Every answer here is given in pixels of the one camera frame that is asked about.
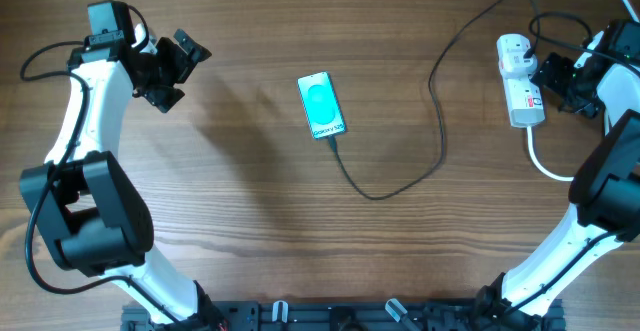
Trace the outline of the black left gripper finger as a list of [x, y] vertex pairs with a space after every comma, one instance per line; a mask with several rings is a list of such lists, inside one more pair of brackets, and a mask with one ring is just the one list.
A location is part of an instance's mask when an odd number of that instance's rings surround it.
[[169, 112], [184, 96], [182, 90], [170, 86], [153, 86], [144, 93], [144, 98], [162, 113]]
[[212, 56], [207, 48], [194, 41], [183, 29], [176, 30], [174, 39], [178, 49], [174, 53], [173, 63], [177, 68], [195, 68]]

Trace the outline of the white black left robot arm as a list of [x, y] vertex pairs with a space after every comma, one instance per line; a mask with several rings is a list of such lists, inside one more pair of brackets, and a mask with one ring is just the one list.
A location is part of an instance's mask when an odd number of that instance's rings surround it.
[[155, 246], [150, 210], [117, 159], [130, 100], [144, 98], [169, 111], [209, 55], [183, 30], [158, 40], [143, 27], [106, 30], [71, 43], [63, 76], [72, 88], [59, 137], [44, 163], [20, 177], [30, 211], [25, 263], [40, 288], [65, 293], [38, 271], [35, 237], [60, 269], [83, 274], [88, 289], [112, 283], [127, 292], [154, 328], [227, 328], [202, 287]]

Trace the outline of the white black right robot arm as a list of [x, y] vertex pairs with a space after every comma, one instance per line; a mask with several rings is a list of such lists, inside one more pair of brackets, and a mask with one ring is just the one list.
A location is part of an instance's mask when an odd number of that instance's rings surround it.
[[536, 114], [514, 126], [530, 130], [543, 120], [543, 88], [561, 97], [561, 110], [588, 118], [603, 112], [609, 123], [568, 179], [560, 223], [525, 261], [481, 289], [468, 318], [472, 330], [540, 330], [567, 286], [639, 234], [639, 24], [617, 19], [589, 33], [576, 61], [556, 53], [529, 61], [532, 50], [517, 34], [501, 37], [497, 49], [509, 108]]

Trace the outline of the smartphone with teal screen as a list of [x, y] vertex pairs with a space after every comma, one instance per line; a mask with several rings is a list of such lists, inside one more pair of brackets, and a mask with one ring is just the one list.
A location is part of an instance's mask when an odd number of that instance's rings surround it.
[[300, 98], [314, 139], [347, 131], [329, 73], [319, 72], [297, 80]]

